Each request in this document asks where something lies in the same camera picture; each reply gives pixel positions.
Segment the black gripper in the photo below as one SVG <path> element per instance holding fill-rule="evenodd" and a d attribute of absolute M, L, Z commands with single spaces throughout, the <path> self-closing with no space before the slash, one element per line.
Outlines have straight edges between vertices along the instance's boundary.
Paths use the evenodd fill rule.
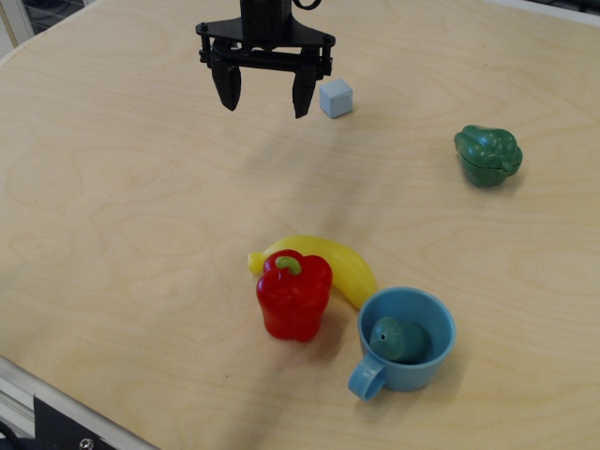
<path fill-rule="evenodd" d="M 301 24 L 298 1 L 242 1 L 240 16 L 196 26 L 200 61 L 211 68 L 221 104 L 230 111 L 241 96 L 240 68 L 294 72 L 295 118 L 308 114 L 318 78 L 332 73 L 334 36 Z"/>

